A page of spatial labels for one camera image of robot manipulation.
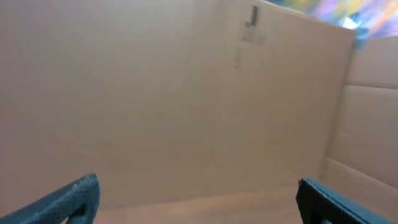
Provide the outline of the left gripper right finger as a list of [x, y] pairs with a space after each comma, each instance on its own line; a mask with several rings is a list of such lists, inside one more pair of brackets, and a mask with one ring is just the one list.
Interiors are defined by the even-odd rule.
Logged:
[[296, 202], [304, 224], [391, 222], [311, 178], [299, 180]]

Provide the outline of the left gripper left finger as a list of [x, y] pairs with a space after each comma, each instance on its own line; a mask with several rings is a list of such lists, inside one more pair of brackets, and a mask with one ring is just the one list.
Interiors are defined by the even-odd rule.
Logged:
[[1, 217], [1, 224], [93, 224], [100, 203], [100, 182], [88, 174]]

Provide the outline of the cardboard back wall panel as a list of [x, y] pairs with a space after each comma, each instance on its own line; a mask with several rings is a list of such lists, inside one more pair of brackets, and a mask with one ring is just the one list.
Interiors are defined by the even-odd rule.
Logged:
[[265, 1], [2, 1], [1, 214], [295, 223], [303, 177], [397, 220], [397, 37]]

